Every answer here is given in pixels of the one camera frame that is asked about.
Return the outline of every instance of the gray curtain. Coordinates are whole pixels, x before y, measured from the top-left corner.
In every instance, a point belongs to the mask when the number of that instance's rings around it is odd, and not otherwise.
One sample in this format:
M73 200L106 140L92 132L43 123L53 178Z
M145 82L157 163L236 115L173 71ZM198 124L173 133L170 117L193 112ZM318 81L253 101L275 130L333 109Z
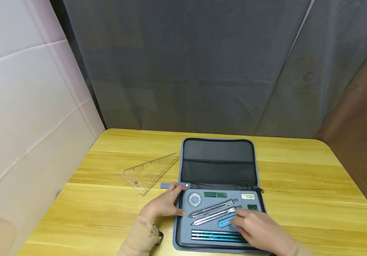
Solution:
M63 0L108 128L310 138L367 58L367 0Z

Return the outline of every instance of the hand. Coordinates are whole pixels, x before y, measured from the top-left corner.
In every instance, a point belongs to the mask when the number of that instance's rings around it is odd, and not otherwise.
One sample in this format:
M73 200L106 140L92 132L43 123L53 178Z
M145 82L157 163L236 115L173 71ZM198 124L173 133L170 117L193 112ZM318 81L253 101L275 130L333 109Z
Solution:
M184 216L186 212L176 208L175 203L179 193L187 189L186 186L176 184L175 182L171 183L164 193L146 204L139 215L150 221L160 216Z
M277 256L286 256L294 246L295 240L266 213L239 209L230 223L238 226L238 231L251 246Z

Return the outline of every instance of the sleeve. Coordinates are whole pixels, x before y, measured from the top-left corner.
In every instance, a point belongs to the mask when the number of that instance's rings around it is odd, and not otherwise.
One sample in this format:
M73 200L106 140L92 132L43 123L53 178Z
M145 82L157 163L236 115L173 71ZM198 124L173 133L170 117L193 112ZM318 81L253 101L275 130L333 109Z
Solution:
M148 256L154 245L161 241L160 232L154 223L155 220L148 221L138 216L117 256Z
M287 254L287 256L315 256L315 254L304 245L296 241L292 250Z

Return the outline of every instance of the wood grain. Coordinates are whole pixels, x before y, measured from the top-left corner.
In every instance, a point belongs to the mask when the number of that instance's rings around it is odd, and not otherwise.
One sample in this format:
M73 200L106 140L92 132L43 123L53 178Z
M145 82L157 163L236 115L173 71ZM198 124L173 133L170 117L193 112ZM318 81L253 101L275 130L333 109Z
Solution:
M367 255L367 200L329 147L318 140L109 129L103 132L19 252L27 255L114 256L140 209L176 181L175 164L144 197L118 172L177 152L186 137L254 142L269 215L319 255ZM153 255L176 251L172 218Z

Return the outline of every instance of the open case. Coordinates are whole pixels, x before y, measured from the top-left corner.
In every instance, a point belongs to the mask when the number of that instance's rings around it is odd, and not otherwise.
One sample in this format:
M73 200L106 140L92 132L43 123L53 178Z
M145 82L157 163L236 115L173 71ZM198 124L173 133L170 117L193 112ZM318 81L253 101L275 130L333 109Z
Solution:
M186 215L175 217L176 249L269 254L251 247L229 222L238 207L266 212L250 140L184 139L179 182L189 189L177 200Z

